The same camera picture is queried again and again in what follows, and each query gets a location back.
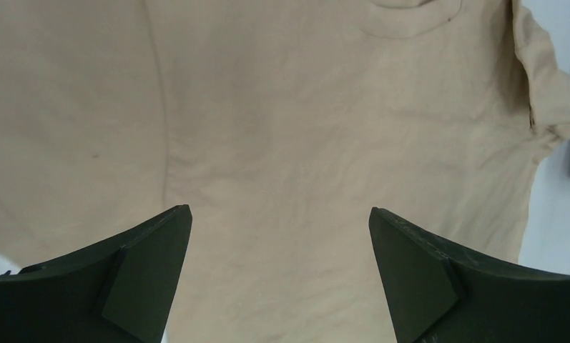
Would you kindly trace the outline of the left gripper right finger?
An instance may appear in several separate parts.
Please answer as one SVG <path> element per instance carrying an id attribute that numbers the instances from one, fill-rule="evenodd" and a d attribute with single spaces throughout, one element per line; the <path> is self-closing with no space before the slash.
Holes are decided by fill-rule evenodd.
<path id="1" fill-rule="evenodd" d="M 490 257 L 386 209 L 368 227 L 398 342 L 570 342 L 570 275 Z"/>

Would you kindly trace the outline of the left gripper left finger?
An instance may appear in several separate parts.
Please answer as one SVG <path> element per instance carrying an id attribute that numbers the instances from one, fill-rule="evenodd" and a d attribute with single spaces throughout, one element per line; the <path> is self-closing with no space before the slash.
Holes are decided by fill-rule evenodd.
<path id="1" fill-rule="evenodd" d="M 192 213 L 178 205 L 125 232 L 0 275 L 0 342 L 161 342 Z"/>

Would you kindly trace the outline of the beige t shirt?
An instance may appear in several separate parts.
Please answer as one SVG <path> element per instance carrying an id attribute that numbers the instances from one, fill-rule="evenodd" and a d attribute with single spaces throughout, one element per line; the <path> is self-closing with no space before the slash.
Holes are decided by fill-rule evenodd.
<path id="1" fill-rule="evenodd" d="M 371 209 L 516 262 L 569 139 L 520 1 L 0 1 L 0 253 L 189 204 L 171 342 L 394 342 Z"/>

